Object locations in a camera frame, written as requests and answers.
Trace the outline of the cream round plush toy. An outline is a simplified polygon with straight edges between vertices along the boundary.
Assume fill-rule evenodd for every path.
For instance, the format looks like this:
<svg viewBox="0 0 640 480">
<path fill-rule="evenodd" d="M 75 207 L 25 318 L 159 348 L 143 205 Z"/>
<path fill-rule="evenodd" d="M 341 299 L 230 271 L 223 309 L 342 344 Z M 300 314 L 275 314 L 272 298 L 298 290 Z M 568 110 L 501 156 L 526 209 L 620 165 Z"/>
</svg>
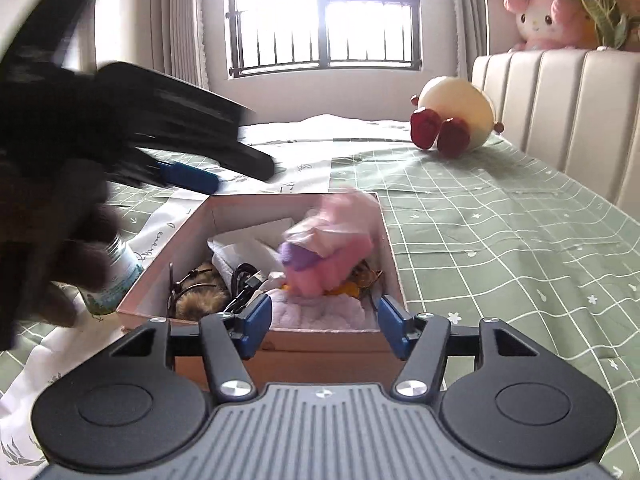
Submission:
<svg viewBox="0 0 640 480">
<path fill-rule="evenodd" d="M 491 100 L 466 79 L 433 78 L 411 97 L 411 104 L 416 108 L 410 116 L 412 143 L 423 151 L 436 148 L 445 158 L 472 152 L 491 133 L 504 131 Z"/>
</svg>

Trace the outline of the window with black railing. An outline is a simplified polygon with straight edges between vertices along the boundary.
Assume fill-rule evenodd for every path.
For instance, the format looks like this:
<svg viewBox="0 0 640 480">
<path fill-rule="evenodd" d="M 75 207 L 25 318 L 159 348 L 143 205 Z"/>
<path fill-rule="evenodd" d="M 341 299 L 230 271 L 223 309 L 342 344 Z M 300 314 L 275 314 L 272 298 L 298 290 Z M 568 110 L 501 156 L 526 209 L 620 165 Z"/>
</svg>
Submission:
<svg viewBox="0 0 640 480">
<path fill-rule="evenodd" d="M 420 70 L 420 0 L 227 0 L 232 78 Z"/>
</svg>

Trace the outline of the pink soft plush toy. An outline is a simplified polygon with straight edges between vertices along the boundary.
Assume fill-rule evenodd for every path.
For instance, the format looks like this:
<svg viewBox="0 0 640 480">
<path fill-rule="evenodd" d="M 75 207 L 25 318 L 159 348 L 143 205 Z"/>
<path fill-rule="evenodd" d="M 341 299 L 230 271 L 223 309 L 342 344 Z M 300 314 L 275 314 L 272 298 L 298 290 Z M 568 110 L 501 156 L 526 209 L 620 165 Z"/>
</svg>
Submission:
<svg viewBox="0 0 640 480">
<path fill-rule="evenodd" d="M 279 255 L 293 294 L 323 295 L 344 283 L 375 248 L 378 201 L 350 190 L 324 194 L 318 207 L 283 233 Z"/>
</svg>

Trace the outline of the green label jar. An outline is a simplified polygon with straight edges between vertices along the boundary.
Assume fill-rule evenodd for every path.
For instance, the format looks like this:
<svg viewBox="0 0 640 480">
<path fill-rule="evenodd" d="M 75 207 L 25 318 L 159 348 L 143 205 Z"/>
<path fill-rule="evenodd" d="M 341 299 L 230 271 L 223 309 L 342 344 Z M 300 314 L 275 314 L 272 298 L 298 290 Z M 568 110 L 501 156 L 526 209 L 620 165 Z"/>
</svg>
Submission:
<svg viewBox="0 0 640 480">
<path fill-rule="evenodd" d="M 128 243 L 119 235 L 106 248 L 110 267 L 104 286 L 97 292 L 81 289 L 87 310 L 93 316 L 114 313 L 143 272 L 143 266 Z"/>
</svg>

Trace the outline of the pink bunny plush toy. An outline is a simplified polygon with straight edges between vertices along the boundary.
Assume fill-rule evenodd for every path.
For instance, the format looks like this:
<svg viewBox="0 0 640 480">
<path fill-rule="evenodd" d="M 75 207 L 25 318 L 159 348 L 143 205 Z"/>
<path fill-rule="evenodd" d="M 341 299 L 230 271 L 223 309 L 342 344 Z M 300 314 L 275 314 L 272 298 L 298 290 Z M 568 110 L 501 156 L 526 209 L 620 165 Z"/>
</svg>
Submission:
<svg viewBox="0 0 640 480">
<path fill-rule="evenodd" d="M 521 40 L 511 52 L 577 48 L 587 13 L 574 0 L 503 0 Z"/>
</svg>

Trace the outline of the lavender towel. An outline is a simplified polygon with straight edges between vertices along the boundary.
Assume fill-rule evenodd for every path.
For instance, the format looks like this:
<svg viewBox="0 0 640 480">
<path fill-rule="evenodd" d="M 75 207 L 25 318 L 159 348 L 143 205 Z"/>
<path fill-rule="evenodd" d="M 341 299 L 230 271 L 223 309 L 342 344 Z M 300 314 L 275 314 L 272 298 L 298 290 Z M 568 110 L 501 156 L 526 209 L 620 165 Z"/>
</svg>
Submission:
<svg viewBox="0 0 640 480">
<path fill-rule="evenodd" d="M 373 311 L 354 297 L 341 294 L 306 298 L 291 295 L 284 289 L 268 292 L 272 303 L 274 330 L 375 330 Z"/>
</svg>

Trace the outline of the grey curtain right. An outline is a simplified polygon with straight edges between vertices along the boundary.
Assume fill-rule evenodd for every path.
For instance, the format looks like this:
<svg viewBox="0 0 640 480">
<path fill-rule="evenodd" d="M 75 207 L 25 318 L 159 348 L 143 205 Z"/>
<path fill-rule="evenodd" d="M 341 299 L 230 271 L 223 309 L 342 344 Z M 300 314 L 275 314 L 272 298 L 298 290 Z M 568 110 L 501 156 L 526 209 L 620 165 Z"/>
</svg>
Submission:
<svg viewBox="0 0 640 480">
<path fill-rule="evenodd" d="M 457 73 L 470 80 L 474 61 L 488 53 L 487 0 L 452 0 L 457 29 Z"/>
</svg>

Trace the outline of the grey curtain left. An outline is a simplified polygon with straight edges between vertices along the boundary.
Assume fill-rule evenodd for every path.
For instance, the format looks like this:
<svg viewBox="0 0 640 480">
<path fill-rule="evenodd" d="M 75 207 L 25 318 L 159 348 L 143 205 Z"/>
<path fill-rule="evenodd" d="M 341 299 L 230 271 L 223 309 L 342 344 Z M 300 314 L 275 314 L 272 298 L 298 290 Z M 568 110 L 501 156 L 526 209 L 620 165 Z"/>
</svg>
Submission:
<svg viewBox="0 0 640 480">
<path fill-rule="evenodd" d="M 164 72 L 209 89 L 202 0 L 160 0 Z"/>
</svg>

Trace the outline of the green checked bed sheet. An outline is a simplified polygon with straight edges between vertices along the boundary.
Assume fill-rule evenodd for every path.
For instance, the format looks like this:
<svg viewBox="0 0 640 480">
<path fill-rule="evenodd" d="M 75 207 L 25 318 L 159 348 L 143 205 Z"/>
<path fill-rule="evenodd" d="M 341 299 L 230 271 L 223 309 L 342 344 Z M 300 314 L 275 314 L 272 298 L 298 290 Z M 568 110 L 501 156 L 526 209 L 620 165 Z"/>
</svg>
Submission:
<svg viewBox="0 0 640 480">
<path fill-rule="evenodd" d="M 452 324 L 501 318 L 598 382 L 618 423 L 602 464 L 639 479 L 639 223 L 501 136 L 443 162 L 409 140 L 408 122 L 330 115 L 245 127 L 243 141 L 279 164 L 265 184 L 188 154 L 149 151 L 202 168 L 222 192 L 378 194 L 406 306 Z M 114 184 L 111 204 L 145 268 L 203 195 Z M 122 335 L 81 297 L 71 330 L 27 323 L 1 352 L 1 479 L 31 479 L 46 460 L 30 430 L 35 397 Z"/>
</svg>

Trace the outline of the white paper bag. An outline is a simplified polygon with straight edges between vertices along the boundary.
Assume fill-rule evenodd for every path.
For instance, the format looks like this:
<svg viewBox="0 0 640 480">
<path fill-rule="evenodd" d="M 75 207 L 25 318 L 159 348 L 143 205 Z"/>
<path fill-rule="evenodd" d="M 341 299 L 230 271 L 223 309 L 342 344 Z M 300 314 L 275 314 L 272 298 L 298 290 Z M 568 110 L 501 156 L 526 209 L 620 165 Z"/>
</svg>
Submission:
<svg viewBox="0 0 640 480">
<path fill-rule="evenodd" d="M 209 237 L 207 246 L 213 254 L 213 266 L 227 288 L 231 289 L 233 272 L 242 263 L 265 275 L 283 272 L 278 249 L 283 233 L 293 224 L 292 218 L 283 218 Z"/>
</svg>

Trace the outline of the pink cardboard box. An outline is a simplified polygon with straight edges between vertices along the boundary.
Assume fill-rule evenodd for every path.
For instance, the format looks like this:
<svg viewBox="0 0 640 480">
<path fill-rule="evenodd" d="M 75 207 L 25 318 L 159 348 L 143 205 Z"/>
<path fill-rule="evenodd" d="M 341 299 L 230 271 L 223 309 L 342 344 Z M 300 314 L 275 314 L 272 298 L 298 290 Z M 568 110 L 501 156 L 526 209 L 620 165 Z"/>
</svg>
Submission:
<svg viewBox="0 0 640 480">
<path fill-rule="evenodd" d="M 183 326 L 183 320 L 171 318 L 167 313 L 170 264 L 174 266 L 174 280 L 181 280 L 199 264 L 205 261 L 212 263 L 213 254 L 207 246 L 209 237 L 283 218 L 292 218 L 295 224 L 318 207 L 321 196 L 228 195 L 204 200 L 192 209 L 190 216 L 168 238 L 120 303 L 117 314 L 122 326 L 133 330 L 151 318 L 168 318 L 173 326 Z M 293 295 L 286 284 L 284 272 L 262 274 L 262 277 L 265 278 L 262 289 L 267 295 L 273 289 L 284 289 Z M 324 296 L 341 294 L 357 298 L 363 307 L 371 309 L 377 326 L 378 300 L 388 295 L 398 304 L 404 301 L 381 209 L 374 251 L 357 270 L 353 281 L 330 290 Z M 395 358 L 378 327 L 352 332 L 274 330 L 270 327 L 246 367 L 258 387 L 270 382 L 379 382 L 389 386 L 402 363 Z"/>
</svg>

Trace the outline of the green potted plant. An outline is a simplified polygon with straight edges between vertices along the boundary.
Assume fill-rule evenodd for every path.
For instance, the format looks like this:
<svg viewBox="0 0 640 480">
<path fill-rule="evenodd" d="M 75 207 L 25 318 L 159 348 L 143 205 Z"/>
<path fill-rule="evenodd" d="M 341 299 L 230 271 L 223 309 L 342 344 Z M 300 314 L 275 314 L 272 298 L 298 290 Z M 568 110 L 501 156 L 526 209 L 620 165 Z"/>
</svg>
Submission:
<svg viewBox="0 0 640 480">
<path fill-rule="evenodd" d="M 639 30 L 639 15 L 625 12 L 617 0 L 580 0 L 593 21 L 598 46 L 623 50 L 632 32 Z"/>
</svg>

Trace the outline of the beige padded headboard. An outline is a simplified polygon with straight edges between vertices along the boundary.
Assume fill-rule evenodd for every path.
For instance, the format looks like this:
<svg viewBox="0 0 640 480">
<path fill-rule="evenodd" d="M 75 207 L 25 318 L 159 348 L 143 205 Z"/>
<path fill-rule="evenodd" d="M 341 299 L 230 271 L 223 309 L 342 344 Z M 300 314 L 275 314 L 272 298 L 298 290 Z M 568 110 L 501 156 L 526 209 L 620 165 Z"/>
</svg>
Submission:
<svg viewBox="0 0 640 480">
<path fill-rule="evenodd" d="M 617 50 L 480 56 L 472 83 L 517 148 L 639 215 L 639 57 Z"/>
</svg>

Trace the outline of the grey curtain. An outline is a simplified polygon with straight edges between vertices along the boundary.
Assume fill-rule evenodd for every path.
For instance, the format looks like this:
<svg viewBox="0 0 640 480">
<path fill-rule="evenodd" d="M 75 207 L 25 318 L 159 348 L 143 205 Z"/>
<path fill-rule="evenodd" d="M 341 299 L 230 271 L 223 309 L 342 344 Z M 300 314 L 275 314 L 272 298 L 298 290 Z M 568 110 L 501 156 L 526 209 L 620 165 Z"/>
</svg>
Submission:
<svg viewBox="0 0 640 480">
<path fill-rule="evenodd" d="M 487 0 L 452 0 L 457 29 L 457 73 L 470 80 L 474 61 L 488 53 Z"/>
<path fill-rule="evenodd" d="M 164 72 L 209 89 L 202 0 L 160 0 Z"/>
</svg>

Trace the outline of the brown furry object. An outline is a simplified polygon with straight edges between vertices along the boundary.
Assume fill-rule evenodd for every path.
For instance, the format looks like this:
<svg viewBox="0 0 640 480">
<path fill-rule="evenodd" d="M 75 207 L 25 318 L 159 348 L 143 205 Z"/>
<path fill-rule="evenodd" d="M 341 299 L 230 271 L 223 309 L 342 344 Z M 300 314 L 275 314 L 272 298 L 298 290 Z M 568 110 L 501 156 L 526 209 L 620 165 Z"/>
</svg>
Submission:
<svg viewBox="0 0 640 480">
<path fill-rule="evenodd" d="M 229 289 L 213 263 L 205 261 L 177 281 L 174 266 L 170 264 L 169 277 L 167 313 L 171 318 L 198 322 L 230 304 Z"/>
</svg>

